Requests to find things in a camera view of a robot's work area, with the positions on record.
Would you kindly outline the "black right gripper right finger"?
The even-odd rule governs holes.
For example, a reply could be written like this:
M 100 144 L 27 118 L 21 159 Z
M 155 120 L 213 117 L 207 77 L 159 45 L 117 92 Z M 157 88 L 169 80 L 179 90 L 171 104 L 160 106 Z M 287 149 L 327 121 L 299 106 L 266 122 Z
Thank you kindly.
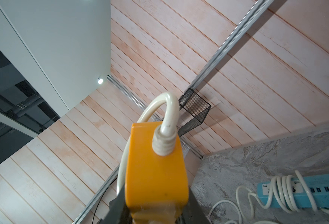
M 191 189 L 189 189 L 189 200 L 181 215 L 182 224 L 210 224 Z

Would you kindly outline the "orange power strip with cord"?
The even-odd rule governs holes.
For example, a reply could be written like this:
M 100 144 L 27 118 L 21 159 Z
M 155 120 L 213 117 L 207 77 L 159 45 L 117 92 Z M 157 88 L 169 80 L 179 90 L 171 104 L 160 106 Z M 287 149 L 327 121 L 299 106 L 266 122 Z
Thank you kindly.
M 131 126 L 122 154 L 117 192 L 134 224 L 174 224 L 189 201 L 189 185 L 177 131 L 179 100 L 158 95 Z

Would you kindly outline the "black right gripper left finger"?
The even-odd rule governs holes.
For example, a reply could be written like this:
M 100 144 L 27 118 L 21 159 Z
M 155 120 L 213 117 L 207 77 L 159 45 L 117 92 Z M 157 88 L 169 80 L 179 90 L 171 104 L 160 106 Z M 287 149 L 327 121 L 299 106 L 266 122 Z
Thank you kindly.
M 125 202 L 125 187 L 119 195 L 110 202 L 109 212 L 105 218 L 98 221 L 99 224 L 132 224 L 130 210 Z

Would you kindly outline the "teal power strip with cord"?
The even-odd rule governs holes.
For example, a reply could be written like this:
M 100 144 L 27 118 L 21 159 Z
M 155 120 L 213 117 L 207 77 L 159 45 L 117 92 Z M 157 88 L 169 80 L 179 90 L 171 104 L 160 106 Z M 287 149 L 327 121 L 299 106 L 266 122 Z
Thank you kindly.
M 250 216 L 245 216 L 239 198 L 240 190 L 247 192 Z M 312 209 L 314 212 L 322 211 L 329 216 L 329 174 L 303 177 L 299 171 L 295 175 L 274 176 L 269 182 L 259 183 L 254 192 L 246 186 L 238 186 L 235 192 L 236 201 L 218 201 L 208 213 L 211 215 L 215 208 L 222 204 L 232 205 L 239 216 L 238 221 L 230 220 L 230 224 L 241 224 L 243 220 L 254 219 L 255 210 L 252 202 L 255 199 L 265 210 L 279 208 L 288 214 L 299 213 L 303 209 Z

